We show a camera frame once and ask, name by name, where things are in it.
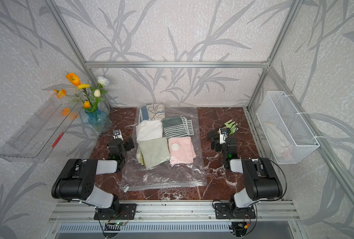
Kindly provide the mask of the light green towel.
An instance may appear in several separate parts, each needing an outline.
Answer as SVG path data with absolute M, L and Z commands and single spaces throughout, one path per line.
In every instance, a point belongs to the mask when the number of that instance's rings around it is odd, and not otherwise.
M 147 169 L 170 160 L 171 155 L 166 137 L 138 142 Z

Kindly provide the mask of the clear plastic vacuum bag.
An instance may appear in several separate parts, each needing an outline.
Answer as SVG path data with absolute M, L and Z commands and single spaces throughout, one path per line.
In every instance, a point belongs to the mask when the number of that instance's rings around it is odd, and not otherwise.
M 198 108 L 181 102 L 146 104 L 132 124 L 120 188 L 138 191 L 207 184 Z

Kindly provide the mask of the pink towel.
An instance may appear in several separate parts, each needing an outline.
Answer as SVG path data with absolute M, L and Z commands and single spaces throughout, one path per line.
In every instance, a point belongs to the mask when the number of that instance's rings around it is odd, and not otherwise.
M 171 149 L 173 143 L 178 143 L 180 149 L 175 151 Z M 197 157 L 194 146 L 192 143 L 192 138 L 189 136 L 186 137 L 172 137 L 168 139 L 168 146 L 170 151 L 170 164 L 171 166 L 177 164 L 193 164 L 194 159 Z

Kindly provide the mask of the blue patterned towel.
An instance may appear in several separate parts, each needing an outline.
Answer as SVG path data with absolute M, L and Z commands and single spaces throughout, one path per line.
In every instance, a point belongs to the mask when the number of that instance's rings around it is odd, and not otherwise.
M 160 103 L 146 104 L 140 107 L 140 122 L 144 120 L 162 120 L 165 118 L 165 106 Z

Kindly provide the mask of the green white striped towel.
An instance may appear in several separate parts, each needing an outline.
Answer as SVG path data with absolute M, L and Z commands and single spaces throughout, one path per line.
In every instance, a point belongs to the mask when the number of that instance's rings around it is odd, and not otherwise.
M 163 132 L 167 139 L 194 135 L 192 120 L 184 116 L 162 120 Z

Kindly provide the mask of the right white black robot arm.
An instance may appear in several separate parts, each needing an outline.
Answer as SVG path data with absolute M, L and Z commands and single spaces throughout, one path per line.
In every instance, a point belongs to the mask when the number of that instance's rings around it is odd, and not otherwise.
M 259 201 L 276 201 L 284 195 L 283 186 L 268 158 L 242 159 L 237 154 L 237 141 L 233 137 L 211 137 L 211 148 L 223 155 L 223 165 L 244 178 L 245 188 L 229 200 L 229 208 L 246 209 Z

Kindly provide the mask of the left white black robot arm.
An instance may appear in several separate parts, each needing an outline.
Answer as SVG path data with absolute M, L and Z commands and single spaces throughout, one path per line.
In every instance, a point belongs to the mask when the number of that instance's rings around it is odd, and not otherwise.
M 51 195 L 54 199 L 79 201 L 98 210 L 120 210 L 118 196 L 94 185 L 97 175 L 113 174 L 125 165 L 125 153 L 134 148 L 132 139 L 124 141 L 112 137 L 108 143 L 108 159 L 70 159 L 54 182 Z

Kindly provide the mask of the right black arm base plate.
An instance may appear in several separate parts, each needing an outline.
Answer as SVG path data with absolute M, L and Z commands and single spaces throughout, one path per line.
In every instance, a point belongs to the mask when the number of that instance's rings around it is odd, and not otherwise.
M 256 219 L 254 207 L 239 208 L 233 201 L 222 202 L 213 200 L 212 207 L 217 219 Z

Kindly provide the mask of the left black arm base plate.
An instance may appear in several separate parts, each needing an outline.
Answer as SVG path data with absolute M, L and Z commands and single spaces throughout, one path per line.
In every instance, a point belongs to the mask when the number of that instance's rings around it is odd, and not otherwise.
M 134 203 L 120 203 L 118 207 L 113 205 L 108 209 L 97 209 L 95 211 L 94 220 L 134 220 L 136 208 L 137 204 Z

